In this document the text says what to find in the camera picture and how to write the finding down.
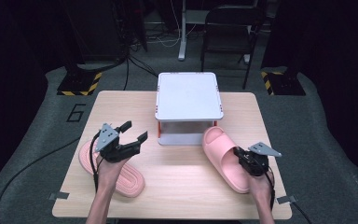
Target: chair backrest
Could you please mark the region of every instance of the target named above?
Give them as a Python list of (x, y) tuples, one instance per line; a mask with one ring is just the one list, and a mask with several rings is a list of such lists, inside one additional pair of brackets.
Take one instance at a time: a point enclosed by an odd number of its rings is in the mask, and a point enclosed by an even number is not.
[(213, 8), (208, 12), (205, 26), (208, 25), (243, 25), (259, 26), (265, 19), (265, 13), (261, 8), (252, 6), (224, 5)]

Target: wooden table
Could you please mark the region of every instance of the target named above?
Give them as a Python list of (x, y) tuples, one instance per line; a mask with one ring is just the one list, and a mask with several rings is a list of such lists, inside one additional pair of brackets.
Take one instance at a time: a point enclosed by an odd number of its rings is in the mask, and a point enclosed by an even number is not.
[[(257, 142), (270, 146), (261, 113), (252, 93), (220, 92), (225, 116), (218, 121), (239, 146)], [(61, 192), (69, 197), (57, 199), (55, 217), (86, 217), (94, 198), (94, 184), (78, 161), (79, 149), (92, 139), (103, 123), (115, 128), (127, 120), (132, 128), (120, 135), (120, 143), (135, 141), (148, 131), (141, 154), (129, 163), (145, 178), (144, 191), (136, 198), (114, 194), (108, 217), (166, 219), (258, 219), (250, 194), (239, 194), (229, 187), (208, 161), (201, 146), (161, 146), (155, 119), (155, 91), (102, 91), (89, 115)], [(286, 195), (275, 158), (269, 158), (275, 174), (276, 196)], [(275, 219), (292, 215), (289, 204), (275, 203)]]

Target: small white stand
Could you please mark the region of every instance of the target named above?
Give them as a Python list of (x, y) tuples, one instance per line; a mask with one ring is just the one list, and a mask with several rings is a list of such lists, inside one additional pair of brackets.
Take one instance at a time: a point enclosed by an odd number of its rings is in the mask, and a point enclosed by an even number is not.
[(204, 131), (223, 118), (214, 73), (161, 73), (156, 100), (161, 145), (201, 145)]

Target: pink slide sandal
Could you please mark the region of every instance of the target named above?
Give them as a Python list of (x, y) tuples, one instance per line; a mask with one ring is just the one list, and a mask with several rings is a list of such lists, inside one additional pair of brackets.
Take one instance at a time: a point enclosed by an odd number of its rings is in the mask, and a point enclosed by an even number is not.
[(248, 175), (238, 162), (233, 149), (237, 145), (218, 126), (208, 128), (203, 135), (202, 147), (214, 168), (238, 193), (249, 192)]
[[(97, 146), (98, 139), (94, 142), (94, 146)], [(79, 151), (79, 161), (83, 168), (92, 175), (92, 168), (90, 164), (90, 144), (88, 141)], [(96, 159), (98, 152), (93, 152), (93, 161), (96, 166)], [(130, 166), (127, 162), (121, 169), (120, 176), (116, 183), (116, 192), (129, 198), (138, 196), (145, 187), (145, 179), (142, 174), (134, 167)]]

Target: chair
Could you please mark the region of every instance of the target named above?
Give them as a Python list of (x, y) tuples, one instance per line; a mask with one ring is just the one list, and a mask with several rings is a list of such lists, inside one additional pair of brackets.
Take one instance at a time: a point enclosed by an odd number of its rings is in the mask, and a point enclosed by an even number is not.
[(261, 8), (251, 6), (219, 6), (206, 16), (201, 50), (201, 72), (204, 69), (205, 53), (239, 54), (241, 61), (250, 55), (242, 88), (245, 89), (252, 64), (255, 43), (260, 26), (265, 19)]

